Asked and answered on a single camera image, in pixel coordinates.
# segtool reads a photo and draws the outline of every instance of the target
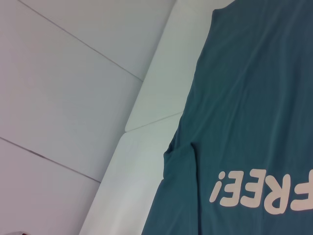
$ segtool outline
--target white surface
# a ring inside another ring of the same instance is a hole
[[[80,235],[139,235],[181,113],[123,135]]]
[[[143,80],[175,0],[22,0]]]
[[[0,140],[0,235],[77,235],[99,183]]]
[[[15,0],[0,1],[0,136],[101,181],[141,81]]]
[[[212,11],[231,0],[178,0],[171,12],[126,131],[182,112]]]

